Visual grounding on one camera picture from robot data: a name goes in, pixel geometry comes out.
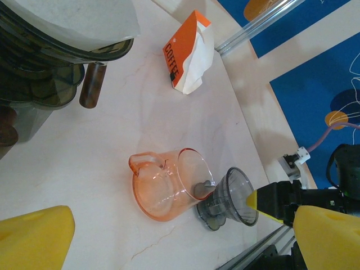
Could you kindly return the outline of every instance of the white table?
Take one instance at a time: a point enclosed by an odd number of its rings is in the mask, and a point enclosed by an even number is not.
[[[142,35],[109,63],[100,100],[55,111],[34,138],[0,161],[0,220],[68,205],[76,229],[64,269],[213,269],[278,224],[228,220],[209,231],[189,210],[151,220],[132,193],[131,154],[198,150],[219,181],[231,166],[268,183],[220,56],[189,96],[172,89],[162,47],[179,23],[150,1],[134,1]]]

